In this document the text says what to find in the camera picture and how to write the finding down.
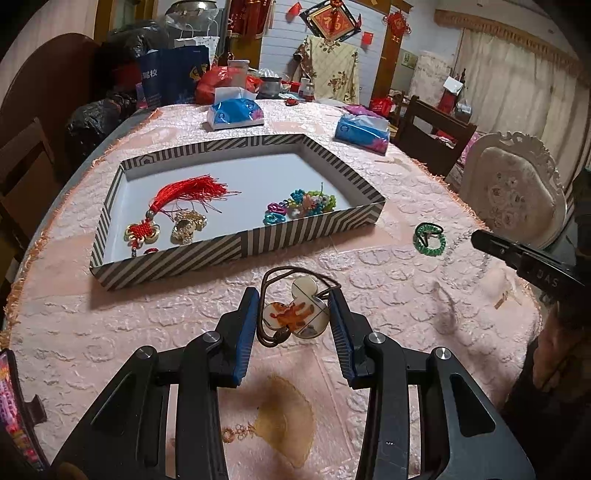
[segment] pink tablecloth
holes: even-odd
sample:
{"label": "pink tablecloth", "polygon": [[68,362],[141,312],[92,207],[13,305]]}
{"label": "pink tablecloth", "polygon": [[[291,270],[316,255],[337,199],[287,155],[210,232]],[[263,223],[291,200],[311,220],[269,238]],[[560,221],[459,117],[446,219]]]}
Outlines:
{"label": "pink tablecloth", "polygon": [[[163,108],[95,162],[56,215],[11,313],[17,323],[10,342],[25,396],[39,394],[45,405],[48,420],[36,431],[49,459],[137,347],[150,344],[162,351],[186,345],[213,329],[222,313],[238,305],[245,287],[258,286],[263,273],[280,264],[334,276],[351,309],[366,315],[375,329],[408,348],[448,346],[495,401],[506,394],[540,317],[514,272],[472,249],[469,233],[478,225],[465,206],[393,145],[383,157],[333,141],[340,117],[334,107],[261,105],[264,126],[214,133],[202,128],[204,108]],[[114,293],[89,274],[100,205],[121,160],[202,140],[283,132],[313,137],[387,197],[375,228]],[[430,258],[414,249],[414,227],[424,221],[445,229],[443,256]],[[507,300],[496,309],[504,294]],[[268,296],[288,300],[288,285],[275,284]],[[243,387],[220,394],[222,426],[252,423],[265,382],[279,375],[312,405],[316,429],[300,469],[256,436],[225,445],[230,477],[353,478],[368,396],[346,386],[331,333],[307,342],[292,337],[271,350],[255,342],[252,356]],[[411,471],[418,465],[415,400]]]}

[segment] red flag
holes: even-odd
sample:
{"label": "red flag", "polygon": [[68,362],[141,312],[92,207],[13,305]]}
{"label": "red flag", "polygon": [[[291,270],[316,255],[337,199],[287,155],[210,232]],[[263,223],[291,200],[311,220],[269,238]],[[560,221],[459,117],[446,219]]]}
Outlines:
{"label": "red flag", "polygon": [[297,2],[295,5],[293,5],[288,11],[287,14],[291,15],[292,17],[296,17],[297,15],[299,15],[301,12],[301,4],[299,2]]}

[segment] tissue box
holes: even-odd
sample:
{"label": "tissue box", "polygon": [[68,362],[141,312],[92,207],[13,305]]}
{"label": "tissue box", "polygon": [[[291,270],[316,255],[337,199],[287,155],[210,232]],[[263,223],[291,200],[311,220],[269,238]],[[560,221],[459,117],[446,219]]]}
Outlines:
{"label": "tissue box", "polygon": [[233,98],[209,107],[207,123],[214,129],[252,127],[262,125],[265,118],[254,100]]}
{"label": "tissue box", "polygon": [[388,121],[366,115],[343,115],[336,125],[335,138],[385,154],[390,141]]}

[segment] mickey mouse shaped pendant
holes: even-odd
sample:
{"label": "mickey mouse shaped pendant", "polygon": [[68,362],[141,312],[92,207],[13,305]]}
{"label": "mickey mouse shaped pendant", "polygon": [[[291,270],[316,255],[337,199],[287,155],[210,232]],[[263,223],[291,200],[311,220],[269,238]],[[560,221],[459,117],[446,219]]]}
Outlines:
{"label": "mickey mouse shaped pendant", "polygon": [[274,301],[262,311],[265,325],[271,330],[288,327],[290,332],[302,339],[311,339],[326,330],[329,310],[315,295],[318,286],[311,277],[296,278],[291,285],[294,300],[285,305]]}

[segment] striped box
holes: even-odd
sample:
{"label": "striped box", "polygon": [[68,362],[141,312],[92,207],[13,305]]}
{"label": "striped box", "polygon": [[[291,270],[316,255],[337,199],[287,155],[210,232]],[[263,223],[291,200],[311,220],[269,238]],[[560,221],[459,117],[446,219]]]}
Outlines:
{"label": "striped box", "polygon": [[[353,188],[359,190],[363,197],[367,199],[367,203],[346,210],[335,210],[323,215],[298,218],[279,225],[262,226],[231,235],[196,241],[189,245],[180,245],[149,255],[138,254],[136,258],[103,263],[109,225],[111,224],[111,209],[113,208],[117,189],[127,171],[155,162],[178,159],[185,155],[202,154],[223,149],[288,144],[294,144],[294,150],[299,148],[312,150],[323,161],[330,164]],[[263,135],[260,137],[229,138],[160,150],[147,155],[129,158],[120,163],[100,214],[90,258],[90,272],[105,288],[117,290],[148,280],[171,277],[210,265],[271,252],[321,236],[332,235],[333,233],[375,223],[384,208],[384,204],[384,197],[357,172],[306,135]]]}

